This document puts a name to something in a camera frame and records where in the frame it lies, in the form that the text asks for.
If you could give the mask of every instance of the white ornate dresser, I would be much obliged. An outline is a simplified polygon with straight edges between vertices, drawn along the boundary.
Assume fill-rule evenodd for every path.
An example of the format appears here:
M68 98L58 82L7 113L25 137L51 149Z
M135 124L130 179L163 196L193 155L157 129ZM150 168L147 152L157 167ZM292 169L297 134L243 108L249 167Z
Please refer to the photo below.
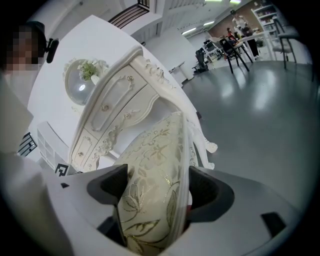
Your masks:
M126 128L143 121L155 101L163 98L172 112L185 114L203 166L213 169L206 150L213 153L217 146L204 137L190 100L176 97L174 90L163 70L143 57L140 46L134 46L97 82L78 122L69 163L81 172L96 170L100 157L110 154L117 139L130 133Z

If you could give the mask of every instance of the dresser drawer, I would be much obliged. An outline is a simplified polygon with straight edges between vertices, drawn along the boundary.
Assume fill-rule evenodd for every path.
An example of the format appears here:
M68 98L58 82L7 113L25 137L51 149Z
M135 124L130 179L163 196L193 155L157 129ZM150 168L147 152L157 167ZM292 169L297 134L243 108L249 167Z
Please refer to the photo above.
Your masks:
M83 168L91 152L97 145L98 140L93 137L86 129L82 130L82 133L77 141L72 153L72 164L79 170Z
M99 157L106 155L113 149L119 133L124 128L138 124L146 118L158 98L159 95L149 84L140 90L107 128L85 163L84 172L96 170Z
M103 88L84 127L99 140L124 106L146 84L132 67L122 68Z

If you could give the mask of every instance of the headphones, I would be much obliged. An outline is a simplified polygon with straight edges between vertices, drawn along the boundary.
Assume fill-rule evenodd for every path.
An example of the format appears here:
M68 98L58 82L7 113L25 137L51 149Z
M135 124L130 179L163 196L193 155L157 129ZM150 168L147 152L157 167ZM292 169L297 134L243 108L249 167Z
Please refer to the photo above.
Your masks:
M28 21L26 26L31 27L31 29L35 30L38 34L38 43L40 45L40 56L43 57L45 53L47 54L46 62L51 63L54 60L54 56L56 53L56 50L59 45L59 39L53 39L50 38L49 41L47 41L45 36L45 25L39 21Z

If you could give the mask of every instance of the gold floral pattern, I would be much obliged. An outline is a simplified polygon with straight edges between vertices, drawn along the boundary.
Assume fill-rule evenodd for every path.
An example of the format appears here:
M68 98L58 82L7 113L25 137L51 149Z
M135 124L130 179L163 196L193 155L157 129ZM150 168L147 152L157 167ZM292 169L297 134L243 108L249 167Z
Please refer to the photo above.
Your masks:
M156 255L167 246L183 173L183 134L183 116L173 113L141 133L114 163L128 164L118 211L127 246L137 254Z

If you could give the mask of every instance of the decorative cushion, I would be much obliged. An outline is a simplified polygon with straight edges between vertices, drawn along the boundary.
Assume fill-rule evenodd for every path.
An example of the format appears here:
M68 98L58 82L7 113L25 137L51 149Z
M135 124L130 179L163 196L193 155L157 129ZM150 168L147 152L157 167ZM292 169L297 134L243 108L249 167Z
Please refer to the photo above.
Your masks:
M173 113L135 138L114 163L128 164L118 212L127 246L137 254L159 254L176 226L176 208L185 193L181 182L190 162L185 123L182 113Z

